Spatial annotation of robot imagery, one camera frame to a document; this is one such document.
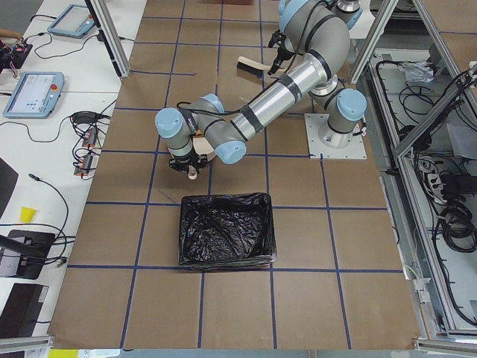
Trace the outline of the black brush-side gripper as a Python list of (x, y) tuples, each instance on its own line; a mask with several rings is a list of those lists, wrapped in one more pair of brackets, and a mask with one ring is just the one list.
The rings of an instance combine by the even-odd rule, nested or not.
[(268, 42), (268, 48), (273, 48), (275, 45), (277, 48), (277, 55), (268, 70), (269, 75), (274, 75), (281, 68), (284, 61), (290, 60), (295, 54), (295, 50), (289, 38), (281, 31), (275, 31), (272, 33)]

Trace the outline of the black dustpan-side gripper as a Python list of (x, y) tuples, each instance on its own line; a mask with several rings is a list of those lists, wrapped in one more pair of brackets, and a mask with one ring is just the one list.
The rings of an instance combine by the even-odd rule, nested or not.
[(186, 174), (199, 174), (200, 170), (207, 164), (207, 156), (205, 154), (197, 154), (191, 152), (185, 156), (173, 156), (168, 165), (177, 172), (185, 172)]

